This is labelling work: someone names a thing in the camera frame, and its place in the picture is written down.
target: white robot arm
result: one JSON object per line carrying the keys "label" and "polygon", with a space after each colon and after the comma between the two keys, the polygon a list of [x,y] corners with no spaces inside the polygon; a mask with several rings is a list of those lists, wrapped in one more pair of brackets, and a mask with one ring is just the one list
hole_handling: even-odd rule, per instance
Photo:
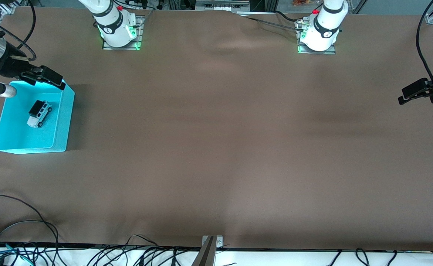
{"label": "white robot arm", "polygon": [[325,51],[334,42],[339,26],[348,14],[346,0],[325,0],[318,14],[310,15],[310,26],[300,41],[315,51]]}
{"label": "white robot arm", "polygon": [[78,0],[93,14],[103,39],[112,47],[123,47],[136,38],[130,30],[136,15],[120,8],[113,0]]}

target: toy car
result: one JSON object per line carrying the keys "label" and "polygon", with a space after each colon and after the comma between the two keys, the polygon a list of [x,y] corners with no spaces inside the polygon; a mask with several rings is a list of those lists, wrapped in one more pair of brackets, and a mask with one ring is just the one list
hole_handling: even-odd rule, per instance
{"label": "toy car", "polygon": [[29,120],[27,124],[30,127],[42,127],[44,118],[52,111],[51,105],[47,101],[35,101],[29,111]]}

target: brown table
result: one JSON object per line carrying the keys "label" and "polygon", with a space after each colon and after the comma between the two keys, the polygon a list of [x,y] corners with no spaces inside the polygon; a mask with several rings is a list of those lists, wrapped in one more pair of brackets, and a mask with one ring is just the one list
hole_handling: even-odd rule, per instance
{"label": "brown table", "polygon": [[[0,192],[65,242],[433,250],[433,105],[397,103],[426,76],[418,19],[348,16],[319,56],[230,12],[159,11],[142,50],[116,52],[87,10],[37,8],[37,64],[76,92],[69,147],[0,153]],[[18,8],[3,25],[24,37],[30,23]],[[421,39],[433,71],[433,26]],[[29,217],[0,199],[0,229]],[[53,239],[31,224],[2,240]]]}

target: blue plastic bin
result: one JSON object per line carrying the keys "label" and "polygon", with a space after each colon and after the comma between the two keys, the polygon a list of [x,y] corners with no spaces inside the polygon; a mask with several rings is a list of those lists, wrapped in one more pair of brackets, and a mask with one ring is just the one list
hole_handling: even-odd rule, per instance
{"label": "blue plastic bin", "polygon": [[[63,91],[37,82],[12,81],[17,89],[13,98],[4,101],[0,118],[0,151],[5,153],[58,153],[67,149],[71,112],[75,92],[66,85]],[[36,100],[48,101],[52,111],[41,128],[27,125],[29,110]]]}

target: turquoise container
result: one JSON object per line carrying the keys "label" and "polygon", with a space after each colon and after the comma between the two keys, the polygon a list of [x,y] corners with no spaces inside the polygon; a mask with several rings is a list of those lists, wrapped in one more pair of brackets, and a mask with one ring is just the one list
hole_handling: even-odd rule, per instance
{"label": "turquoise container", "polygon": [[[13,98],[6,98],[0,118],[0,151],[5,153],[59,153],[67,149],[71,112],[75,92],[66,85],[63,91],[37,82],[12,81],[17,89]],[[41,128],[27,125],[29,110],[36,100],[48,101],[52,111]]]}

